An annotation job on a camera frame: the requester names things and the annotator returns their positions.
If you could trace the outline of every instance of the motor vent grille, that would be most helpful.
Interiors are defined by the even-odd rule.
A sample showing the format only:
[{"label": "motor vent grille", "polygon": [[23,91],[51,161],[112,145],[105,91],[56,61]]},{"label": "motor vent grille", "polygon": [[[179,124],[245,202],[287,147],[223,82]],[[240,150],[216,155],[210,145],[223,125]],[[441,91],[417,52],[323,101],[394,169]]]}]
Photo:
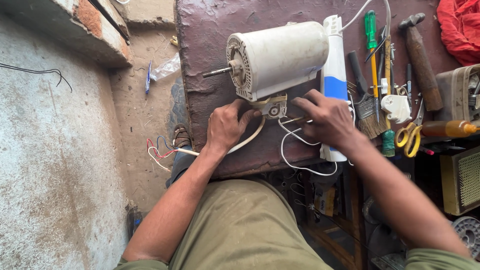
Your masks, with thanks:
[{"label": "motor vent grille", "polygon": [[460,159],[458,172],[462,206],[480,200],[480,153]]},{"label": "motor vent grille", "polygon": [[233,56],[239,54],[243,60],[244,70],[243,78],[233,77],[232,81],[237,88],[237,94],[242,97],[252,99],[252,72],[250,62],[245,52],[245,44],[235,37],[230,37],[227,43],[227,61],[233,60]]}]

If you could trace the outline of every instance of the sandal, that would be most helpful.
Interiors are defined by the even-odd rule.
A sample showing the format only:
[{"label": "sandal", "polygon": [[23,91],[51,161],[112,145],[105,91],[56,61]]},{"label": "sandal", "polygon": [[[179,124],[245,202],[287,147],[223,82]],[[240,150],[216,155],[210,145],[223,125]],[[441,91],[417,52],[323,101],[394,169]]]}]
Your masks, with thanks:
[{"label": "sandal", "polygon": [[187,128],[184,124],[179,123],[175,126],[175,131],[173,132],[173,146],[176,148],[182,148],[183,146],[192,146],[192,141],[190,140],[190,135],[188,134]]}]

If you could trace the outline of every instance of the wooden workbench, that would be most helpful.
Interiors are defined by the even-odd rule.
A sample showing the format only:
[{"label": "wooden workbench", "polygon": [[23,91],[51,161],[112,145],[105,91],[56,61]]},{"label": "wooden workbench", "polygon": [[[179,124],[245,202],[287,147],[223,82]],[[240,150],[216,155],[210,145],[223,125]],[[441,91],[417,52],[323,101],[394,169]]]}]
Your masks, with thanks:
[{"label": "wooden workbench", "polygon": [[[423,36],[434,73],[460,67],[454,57],[448,54],[440,40],[440,28],[436,20],[438,2],[438,0],[390,1],[392,43],[395,44],[396,49],[393,70],[395,82],[398,85],[406,83],[405,71],[409,60],[404,38],[397,29],[397,25],[412,14],[419,12],[426,14],[425,20],[417,28]],[[333,14],[341,16],[345,25],[363,4],[363,0],[177,0],[176,26],[194,149],[199,151],[206,143],[208,117],[212,111],[238,98],[228,74],[202,78],[203,72],[226,66],[226,41],[230,34],[277,27],[287,22],[323,23],[324,18]],[[383,1],[374,0],[366,10],[376,11],[377,28],[385,24]],[[371,84],[370,63],[364,64],[361,60],[367,55],[363,16],[344,31],[343,40],[345,55],[352,50],[357,51],[360,64],[363,65],[363,75],[367,83]],[[348,80],[355,82],[348,59],[346,59],[346,70]],[[420,103],[415,105],[413,102],[417,98],[418,89],[415,76],[412,76],[412,80],[412,117],[415,117]],[[311,88],[318,89],[318,87],[316,80],[293,87],[287,90],[288,99],[290,101],[294,97],[302,96]],[[287,108],[289,113],[297,112],[300,115],[298,109],[289,102]],[[431,115],[426,112],[425,119],[429,118],[431,119]],[[251,135],[259,122],[260,119],[252,121],[240,140]],[[392,128],[396,131],[399,127],[393,125]],[[284,135],[285,131],[276,121],[268,120],[252,142],[222,161],[214,176],[237,177],[286,167],[279,150]],[[286,139],[284,153],[289,161],[298,162],[299,165],[319,161],[319,147],[308,146],[292,136]]]}]

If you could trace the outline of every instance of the hammer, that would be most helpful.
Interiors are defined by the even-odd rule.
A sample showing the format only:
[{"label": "hammer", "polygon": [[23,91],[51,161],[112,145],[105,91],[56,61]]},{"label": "hammer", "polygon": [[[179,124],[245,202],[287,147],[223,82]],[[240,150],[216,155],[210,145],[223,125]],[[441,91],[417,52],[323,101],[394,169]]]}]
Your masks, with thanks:
[{"label": "hammer", "polygon": [[443,108],[442,97],[438,91],[437,80],[433,74],[432,66],[428,61],[427,52],[423,40],[415,27],[425,19],[424,13],[412,15],[398,24],[398,28],[405,30],[407,36],[407,49],[410,55],[415,76],[420,86],[423,102],[427,110],[439,110]]}]

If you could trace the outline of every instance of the black wire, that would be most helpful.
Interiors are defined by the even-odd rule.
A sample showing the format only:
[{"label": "black wire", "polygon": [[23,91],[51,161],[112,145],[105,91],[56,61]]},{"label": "black wire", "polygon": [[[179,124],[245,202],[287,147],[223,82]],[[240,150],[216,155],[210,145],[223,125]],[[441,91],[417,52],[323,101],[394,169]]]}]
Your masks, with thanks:
[{"label": "black wire", "polygon": [[12,70],[18,70],[18,71],[23,71],[23,72],[28,72],[28,73],[32,73],[32,74],[47,74],[47,73],[56,73],[60,76],[60,80],[59,82],[57,83],[56,86],[59,86],[59,84],[61,83],[62,79],[68,84],[68,87],[70,87],[70,93],[73,92],[73,89],[72,87],[70,86],[70,84],[68,83],[67,79],[65,79],[65,77],[62,76],[61,74],[61,71],[59,69],[49,69],[49,70],[41,70],[41,71],[38,71],[38,70],[31,70],[31,69],[26,69],[26,68],[20,68],[20,67],[16,67],[16,66],[10,66],[10,65],[7,65],[7,64],[4,64],[4,63],[0,63],[0,68],[8,68],[8,69],[12,69]]},{"label": "black wire", "polygon": [[370,252],[372,252],[375,256],[377,256],[380,260],[384,261],[386,264],[390,265],[391,267],[395,268],[396,270],[399,270],[395,265],[391,264],[390,262],[386,261],[385,259],[383,259],[382,257],[380,257],[378,254],[376,254],[375,252],[373,252],[371,249],[368,248],[368,246],[366,246],[364,243],[362,243],[358,238],[354,237],[353,235],[349,234],[344,228],[342,228],[342,226],[340,226],[337,222],[335,222],[335,220],[331,219],[329,216],[325,216],[323,215],[324,217],[327,217],[327,219],[329,219],[331,222],[335,223],[335,225],[337,225],[340,229],[342,229],[342,231],[344,231],[346,234],[350,235],[353,239],[357,240],[360,245],[362,245],[364,248],[368,249]]}]

